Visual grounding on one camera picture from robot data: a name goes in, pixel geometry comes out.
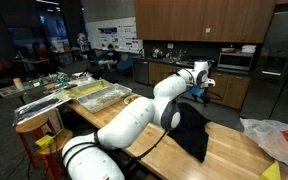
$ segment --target stainless steel refrigerator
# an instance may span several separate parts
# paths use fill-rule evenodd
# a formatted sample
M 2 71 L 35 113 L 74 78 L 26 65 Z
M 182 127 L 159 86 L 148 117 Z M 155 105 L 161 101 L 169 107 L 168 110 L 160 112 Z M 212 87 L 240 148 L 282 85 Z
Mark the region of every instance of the stainless steel refrigerator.
M 273 16 L 241 116 L 288 121 L 288 12 Z

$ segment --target plastic bag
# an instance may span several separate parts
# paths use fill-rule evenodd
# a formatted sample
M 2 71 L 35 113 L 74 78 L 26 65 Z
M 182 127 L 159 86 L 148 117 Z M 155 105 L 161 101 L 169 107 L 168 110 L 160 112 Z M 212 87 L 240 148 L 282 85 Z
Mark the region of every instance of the plastic bag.
M 288 165 L 288 124 L 273 120 L 241 119 L 244 134 L 267 154 Z

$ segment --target microwave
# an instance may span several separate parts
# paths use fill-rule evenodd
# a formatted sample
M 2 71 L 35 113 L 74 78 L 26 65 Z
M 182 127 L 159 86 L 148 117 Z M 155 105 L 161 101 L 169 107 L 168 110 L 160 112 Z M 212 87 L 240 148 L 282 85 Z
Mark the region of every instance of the microwave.
M 220 53 L 217 67 L 249 71 L 253 55 L 253 53 Z

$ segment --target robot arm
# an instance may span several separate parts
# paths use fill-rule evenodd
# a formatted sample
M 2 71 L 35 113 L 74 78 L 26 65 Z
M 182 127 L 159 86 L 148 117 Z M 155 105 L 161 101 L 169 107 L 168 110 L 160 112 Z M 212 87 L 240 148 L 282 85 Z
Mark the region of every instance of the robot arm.
M 154 87 L 154 99 L 137 98 L 98 132 L 70 140 L 62 154 L 71 178 L 124 179 L 116 163 L 104 150 L 129 147 L 149 122 L 165 130 L 175 128 L 181 117 L 174 99 L 192 87 L 215 86 L 214 80 L 208 79 L 207 74 L 207 62 L 195 62 L 194 69 L 180 70 L 177 75 L 158 83 Z

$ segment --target stool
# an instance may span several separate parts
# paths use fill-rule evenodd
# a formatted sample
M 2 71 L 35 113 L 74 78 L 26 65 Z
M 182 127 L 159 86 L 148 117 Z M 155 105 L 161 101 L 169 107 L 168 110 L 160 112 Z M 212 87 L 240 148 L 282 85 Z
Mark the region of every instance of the stool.
M 34 136 L 35 136 L 35 140 L 38 140 L 40 138 L 42 138 L 44 136 L 44 133 L 41 129 L 41 127 L 47 124 L 48 127 L 50 128 L 50 130 L 52 132 L 55 132 L 52 124 L 50 123 L 50 121 L 48 120 L 48 116 L 45 114 L 36 116 L 18 126 L 16 126 L 15 130 L 17 132 L 17 134 L 20 136 L 22 144 L 24 146 L 24 149 L 26 151 L 26 154 L 28 155 L 30 162 L 32 164 L 32 166 L 36 169 L 36 164 L 34 162 L 34 159 L 40 158 L 40 156 L 34 156 L 27 144 L 27 141 L 24 137 L 25 133 L 29 133 L 29 132 L 33 132 Z
M 59 153 L 64 145 L 73 137 L 73 133 L 70 130 L 62 129 L 54 138 L 54 143 L 46 149 L 39 149 L 38 154 L 42 155 L 44 164 L 48 167 L 48 174 L 52 180 L 55 180 L 61 173 L 61 168 L 58 167 L 55 153 Z

